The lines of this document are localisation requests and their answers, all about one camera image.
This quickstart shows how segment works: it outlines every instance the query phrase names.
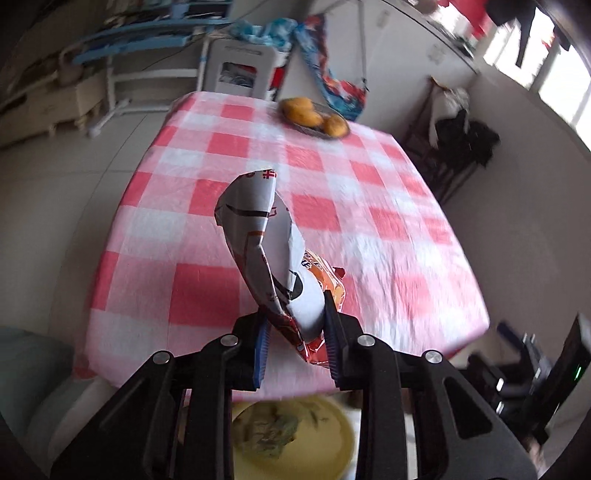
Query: yellow fruit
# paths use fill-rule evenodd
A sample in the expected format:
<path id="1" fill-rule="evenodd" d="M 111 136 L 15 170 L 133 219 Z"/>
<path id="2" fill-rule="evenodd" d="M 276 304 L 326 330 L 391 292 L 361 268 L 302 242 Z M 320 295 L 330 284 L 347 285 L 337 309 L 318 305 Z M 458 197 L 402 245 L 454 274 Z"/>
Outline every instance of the yellow fruit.
<path id="1" fill-rule="evenodd" d="M 346 135 L 349 128 L 347 120 L 344 120 L 340 115 L 333 114 L 324 121 L 322 130 L 333 138 L 340 138 Z"/>
<path id="2" fill-rule="evenodd" d="M 285 111 L 285 116 L 302 127 L 315 128 L 322 125 L 324 119 L 314 110 L 308 110 L 300 106 L 292 106 Z"/>
<path id="3" fill-rule="evenodd" d="M 312 103 L 312 100 L 310 100 L 309 98 L 306 97 L 296 97 L 296 98 L 290 98 L 289 100 L 285 101 L 285 106 L 287 108 L 292 108 L 292 107 L 300 107 L 300 108 L 304 108 L 306 110 L 313 110 L 314 109 L 314 104 Z"/>

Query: green cushion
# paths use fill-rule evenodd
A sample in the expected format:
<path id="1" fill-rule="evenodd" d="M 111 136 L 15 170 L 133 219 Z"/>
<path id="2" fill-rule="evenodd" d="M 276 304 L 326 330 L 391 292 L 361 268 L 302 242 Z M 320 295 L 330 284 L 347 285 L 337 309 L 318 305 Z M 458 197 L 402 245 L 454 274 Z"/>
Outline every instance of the green cushion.
<path id="1" fill-rule="evenodd" d="M 22 441 L 36 408 L 72 372 L 72 347 L 0 327 L 0 413 Z"/>

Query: table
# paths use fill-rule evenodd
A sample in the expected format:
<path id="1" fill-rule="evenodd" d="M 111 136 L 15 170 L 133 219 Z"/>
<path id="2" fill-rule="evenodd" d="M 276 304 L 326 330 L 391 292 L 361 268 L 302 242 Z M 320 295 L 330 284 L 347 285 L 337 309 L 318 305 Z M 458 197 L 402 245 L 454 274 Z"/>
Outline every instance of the table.
<path id="1" fill-rule="evenodd" d="M 100 262 L 76 371 L 115 385 L 155 351 L 197 351 L 256 310 L 215 224 L 239 174 L 277 172 L 306 245 L 343 267 L 343 311 L 393 348 L 452 353 L 489 324 L 443 212 L 392 136 L 351 123 L 343 140 L 283 124 L 277 104 L 220 93 L 178 101 L 138 166 Z M 277 332 L 263 387 L 242 398 L 333 391 Z"/>

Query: plate of fruit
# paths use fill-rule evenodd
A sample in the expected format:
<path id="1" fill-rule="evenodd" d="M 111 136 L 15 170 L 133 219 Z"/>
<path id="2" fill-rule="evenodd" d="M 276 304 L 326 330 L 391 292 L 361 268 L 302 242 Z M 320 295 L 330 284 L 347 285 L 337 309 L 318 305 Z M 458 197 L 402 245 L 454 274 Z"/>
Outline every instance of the plate of fruit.
<path id="1" fill-rule="evenodd" d="M 284 99 L 279 103 L 279 110 L 287 123 L 307 135 L 338 140 L 351 133 L 345 117 L 306 97 Z"/>

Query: window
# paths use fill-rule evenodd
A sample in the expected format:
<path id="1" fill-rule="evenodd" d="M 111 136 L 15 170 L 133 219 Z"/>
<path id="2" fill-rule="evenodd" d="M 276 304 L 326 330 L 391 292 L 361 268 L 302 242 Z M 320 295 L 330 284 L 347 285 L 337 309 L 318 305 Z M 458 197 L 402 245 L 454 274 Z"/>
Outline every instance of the window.
<path id="1" fill-rule="evenodd" d="M 540 96 L 560 115 L 591 150 L 591 76 L 577 51 L 559 46 L 554 24 L 536 10 L 521 68 L 515 65 L 519 51 L 519 25 L 499 27 L 484 61 Z"/>

